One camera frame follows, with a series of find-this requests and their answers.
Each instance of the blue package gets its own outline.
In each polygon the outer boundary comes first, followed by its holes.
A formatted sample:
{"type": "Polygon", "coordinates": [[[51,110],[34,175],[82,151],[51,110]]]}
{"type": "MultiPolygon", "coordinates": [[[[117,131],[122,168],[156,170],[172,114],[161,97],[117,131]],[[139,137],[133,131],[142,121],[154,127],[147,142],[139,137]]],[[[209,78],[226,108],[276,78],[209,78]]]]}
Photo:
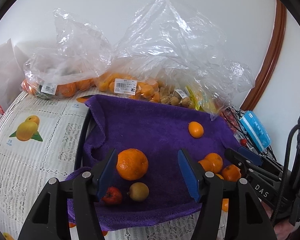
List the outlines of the blue package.
{"type": "Polygon", "coordinates": [[[271,139],[262,123],[252,111],[247,111],[240,119],[240,123],[246,129],[258,150],[262,152],[271,144],[271,139]]]}

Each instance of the white lace tablecloth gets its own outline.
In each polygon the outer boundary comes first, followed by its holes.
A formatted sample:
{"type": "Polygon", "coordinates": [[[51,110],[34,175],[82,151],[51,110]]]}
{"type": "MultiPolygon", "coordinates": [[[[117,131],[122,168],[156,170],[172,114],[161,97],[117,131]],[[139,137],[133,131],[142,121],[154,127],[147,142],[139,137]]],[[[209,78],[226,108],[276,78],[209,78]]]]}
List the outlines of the white lace tablecloth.
{"type": "MultiPolygon", "coordinates": [[[[80,132],[88,108],[78,97],[97,94],[96,89],[73,98],[44,100],[22,92],[0,120],[0,231],[18,238],[22,225],[46,182],[64,180],[74,170],[80,132]],[[21,142],[10,135],[30,115],[40,118],[43,141],[21,142]]],[[[152,227],[108,232],[106,239],[168,240],[191,238],[198,213],[152,227]]],[[[226,213],[222,213],[218,239],[224,237],[226,213]]],[[[71,228],[78,239],[76,227],[71,228]]]]}

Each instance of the barcode sticker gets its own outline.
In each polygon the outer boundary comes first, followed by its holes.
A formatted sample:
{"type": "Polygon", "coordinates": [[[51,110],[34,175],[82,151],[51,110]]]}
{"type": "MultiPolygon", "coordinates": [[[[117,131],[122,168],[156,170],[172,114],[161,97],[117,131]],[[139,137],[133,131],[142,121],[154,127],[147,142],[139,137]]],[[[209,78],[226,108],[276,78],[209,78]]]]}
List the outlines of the barcode sticker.
{"type": "Polygon", "coordinates": [[[42,93],[47,93],[47,94],[50,94],[50,95],[55,95],[56,94],[56,88],[57,88],[56,84],[44,82],[44,84],[42,85],[42,88],[41,88],[41,92],[42,93]]]}
{"type": "Polygon", "coordinates": [[[187,97],[187,94],[181,89],[176,89],[175,92],[177,92],[181,96],[182,99],[187,97]]]}
{"type": "Polygon", "coordinates": [[[117,94],[135,95],[137,83],[137,80],[116,78],[114,81],[114,92],[117,94]]]}

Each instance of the red fruit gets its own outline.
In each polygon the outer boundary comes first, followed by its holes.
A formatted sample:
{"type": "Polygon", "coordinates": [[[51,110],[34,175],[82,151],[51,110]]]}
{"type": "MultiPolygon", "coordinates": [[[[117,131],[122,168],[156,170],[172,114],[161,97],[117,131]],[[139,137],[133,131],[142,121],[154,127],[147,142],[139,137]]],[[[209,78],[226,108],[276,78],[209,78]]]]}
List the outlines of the red fruit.
{"type": "Polygon", "coordinates": [[[110,187],[101,199],[106,205],[118,205],[122,202],[122,194],[116,187],[110,187]]]}
{"type": "Polygon", "coordinates": [[[241,144],[242,146],[246,147],[246,146],[247,146],[247,139],[246,139],[246,138],[241,139],[241,140],[240,140],[240,144],[241,144]]]}

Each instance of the green leaf picture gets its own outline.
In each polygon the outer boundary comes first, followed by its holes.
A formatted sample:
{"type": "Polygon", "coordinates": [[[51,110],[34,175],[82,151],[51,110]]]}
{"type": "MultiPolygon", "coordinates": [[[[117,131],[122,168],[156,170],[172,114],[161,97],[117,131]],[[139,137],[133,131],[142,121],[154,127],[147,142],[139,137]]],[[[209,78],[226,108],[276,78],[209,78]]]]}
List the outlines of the green leaf picture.
{"type": "Polygon", "coordinates": [[[31,137],[31,139],[39,141],[39,142],[43,142],[39,132],[34,133],[34,135],[31,137]]]}
{"type": "MultiPolygon", "coordinates": [[[[15,131],[12,135],[10,135],[9,138],[16,137],[16,136],[17,136],[17,131],[15,131]]],[[[39,141],[39,142],[43,142],[42,137],[38,131],[32,135],[31,139],[39,141]]]]}
{"type": "Polygon", "coordinates": [[[17,136],[17,131],[15,131],[12,135],[9,136],[10,137],[16,137],[17,136]]]}

